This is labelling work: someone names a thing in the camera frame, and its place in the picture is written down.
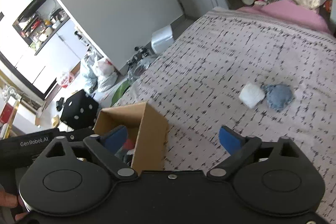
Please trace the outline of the person's left hand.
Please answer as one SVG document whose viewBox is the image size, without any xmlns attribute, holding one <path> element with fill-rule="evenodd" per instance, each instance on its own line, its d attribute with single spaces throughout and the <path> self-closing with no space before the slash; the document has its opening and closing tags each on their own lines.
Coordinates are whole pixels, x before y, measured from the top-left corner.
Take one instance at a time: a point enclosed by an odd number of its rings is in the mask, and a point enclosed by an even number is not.
<svg viewBox="0 0 336 224">
<path fill-rule="evenodd" d="M 18 206 L 24 207 L 21 197 L 7 193 L 2 185 L 0 195 L 1 223 L 16 223 L 28 214 L 27 211 L 24 211 L 13 217 L 11 209 L 15 209 Z"/>
</svg>

